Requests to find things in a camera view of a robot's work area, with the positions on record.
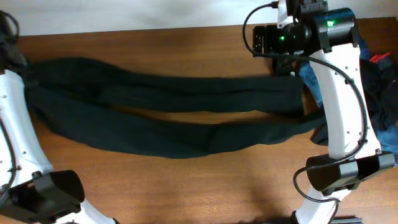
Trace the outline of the dark green trousers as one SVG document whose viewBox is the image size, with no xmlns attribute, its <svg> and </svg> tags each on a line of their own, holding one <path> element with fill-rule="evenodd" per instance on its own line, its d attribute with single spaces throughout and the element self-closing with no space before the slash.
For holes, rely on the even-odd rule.
<svg viewBox="0 0 398 224">
<path fill-rule="evenodd" d="M 53 132 L 105 151 L 173 159 L 278 144 L 326 123 L 303 112 L 295 77 L 187 78 L 134 73 L 90 58 L 33 63 L 24 75 L 30 109 Z M 193 124 L 146 118 L 168 113 L 261 111 L 272 118 Z"/>
</svg>

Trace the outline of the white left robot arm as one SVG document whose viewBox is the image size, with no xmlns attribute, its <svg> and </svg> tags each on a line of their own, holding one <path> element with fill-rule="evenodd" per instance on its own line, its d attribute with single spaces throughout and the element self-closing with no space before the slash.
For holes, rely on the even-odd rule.
<svg viewBox="0 0 398 224">
<path fill-rule="evenodd" d="M 1 215 L 22 223 L 116 223 L 87 201 L 76 172 L 55 171 L 42 150 L 25 102 L 19 31 L 1 11 Z"/>
</svg>

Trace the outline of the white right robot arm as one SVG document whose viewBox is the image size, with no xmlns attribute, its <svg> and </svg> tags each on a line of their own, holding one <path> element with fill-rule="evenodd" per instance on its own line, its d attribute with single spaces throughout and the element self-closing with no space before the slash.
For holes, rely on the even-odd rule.
<svg viewBox="0 0 398 224">
<path fill-rule="evenodd" d="M 308 61 L 323 100 L 328 153 L 311 157 L 302 172 L 310 181 L 292 223 L 360 223 L 338 218 L 341 201 L 360 183 L 391 169 L 394 155 L 383 151 L 373 130 L 360 74 L 359 32 L 354 12 L 331 10 L 326 1 L 274 1 L 277 24 L 253 35 L 255 57 Z"/>
</svg>

